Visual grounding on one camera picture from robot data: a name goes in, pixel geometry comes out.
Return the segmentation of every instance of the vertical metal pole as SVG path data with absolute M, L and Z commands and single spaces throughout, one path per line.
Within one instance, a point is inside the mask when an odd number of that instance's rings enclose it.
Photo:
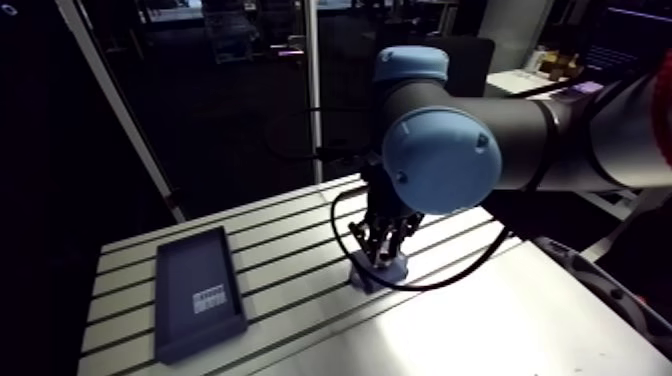
M 145 143 L 140 130 L 121 99 L 119 91 L 117 91 L 117 88 L 112 81 L 112 77 L 110 77 L 103 60 L 98 54 L 98 50 L 91 39 L 91 35 L 89 35 L 87 27 L 84 25 L 84 21 L 77 12 L 77 5 L 75 5 L 74 0 L 56 0 L 56 4 L 61 11 L 63 19 L 70 28 L 70 31 L 75 36 L 77 44 L 82 50 L 86 61 L 89 63 L 89 67 L 91 67 L 91 70 L 93 71 L 100 88 L 103 90 L 105 97 L 110 103 L 112 110 L 115 115 L 117 115 L 117 119 L 126 132 L 126 136 L 128 136 L 133 148 L 138 153 L 142 164 L 152 178 L 154 185 L 156 185 L 161 196 L 164 199 L 168 199 L 171 194 L 168 182 L 161 173 L 158 163 L 154 160 L 154 156 Z M 184 214 L 179 206 L 176 205 L 171 207 L 170 211 L 178 223 L 185 221 Z
M 320 107 L 320 56 L 317 50 L 317 0 L 303 1 L 303 15 L 306 25 L 306 52 L 308 58 L 308 98 L 311 108 Z M 313 152 L 322 146 L 322 115 L 319 111 L 310 114 Z M 322 162 L 313 160 L 315 184 L 324 180 Z

